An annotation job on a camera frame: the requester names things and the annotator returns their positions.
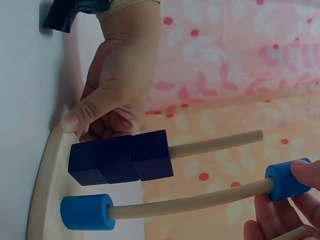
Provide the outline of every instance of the dark blue wooden cube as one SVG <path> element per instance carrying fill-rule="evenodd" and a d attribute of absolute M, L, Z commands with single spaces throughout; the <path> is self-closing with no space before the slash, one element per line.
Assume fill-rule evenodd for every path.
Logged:
<path fill-rule="evenodd" d="M 88 141 L 71 146 L 68 173 L 82 186 L 107 184 L 98 166 L 101 141 Z"/>
<path fill-rule="evenodd" d="M 132 139 L 132 135 L 125 135 L 101 141 L 99 166 L 109 184 L 139 180 L 131 161 Z"/>
<path fill-rule="evenodd" d="M 68 172 L 82 186 L 138 181 L 131 161 L 132 135 L 71 146 Z"/>
<path fill-rule="evenodd" d="M 131 161 L 141 181 L 174 175 L 165 130 L 134 135 Z"/>

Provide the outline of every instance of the pink patterned fabric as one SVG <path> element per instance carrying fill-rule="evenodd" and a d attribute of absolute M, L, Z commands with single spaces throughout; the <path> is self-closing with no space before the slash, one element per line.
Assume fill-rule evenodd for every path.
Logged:
<path fill-rule="evenodd" d="M 148 113 L 170 117 L 189 104 L 279 90 L 311 93 L 320 82 L 316 3 L 163 0 Z"/>

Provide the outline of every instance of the blue foam ring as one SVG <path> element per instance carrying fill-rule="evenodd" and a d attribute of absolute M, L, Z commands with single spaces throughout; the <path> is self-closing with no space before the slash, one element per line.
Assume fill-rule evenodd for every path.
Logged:
<path fill-rule="evenodd" d="M 80 231 L 111 231 L 116 221 L 109 219 L 107 208 L 113 207 L 108 194 L 66 196 L 60 205 L 65 227 Z"/>
<path fill-rule="evenodd" d="M 311 163 L 308 158 L 301 158 Z M 265 178 L 273 178 L 274 188 L 269 197 L 272 201 L 280 201 L 308 192 L 311 188 L 301 184 L 291 173 L 291 164 L 296 161 L 287 161 L 270 165 L 265 170 Z"/>

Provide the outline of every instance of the white wall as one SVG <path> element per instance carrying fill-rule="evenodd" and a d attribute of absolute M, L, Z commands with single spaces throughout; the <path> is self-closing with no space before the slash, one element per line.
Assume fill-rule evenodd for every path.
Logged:
<path fill-rule="evenodd" d="M 94 16 L 78 16 L 70 34 L 41 29 L 49 2 L 3 1 L 0 7 L 0 239 L 25 239 L 37 171 L 50 128 L 79 99 L 97 46 Z M 139 183 L 90 189 L 116 205 L 142 201 Z M 119 221 L 88 239 L 142 240 L 143 221 Z"/>

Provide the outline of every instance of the wooden dowel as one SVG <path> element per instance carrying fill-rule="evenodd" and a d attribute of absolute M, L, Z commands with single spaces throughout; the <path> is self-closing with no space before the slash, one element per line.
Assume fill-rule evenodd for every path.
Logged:
<path fill-rule="evenodd" d="M 272 240 L 303 240 L 306 234 L 304 226 L 300 226 L 295 230 L 289 231 L 284 235 L 278 236 Z"/>
<path fill-rule="evenodd" d="M 273 179 L 266 178 L 261 181 L 199 196 L 136 205 L 107 207 L 106 210 L 109 219 L 149 218 L 211 208 L 268 193 L 273 189 Z"/>
<path fill-rule="evenodd" d="M 263 138 L 263 132 L 255 130 L 206 141 L 170 146 L 169 152 L 171 158 L 176 159 L 252 144 L 262 141 Z"/>

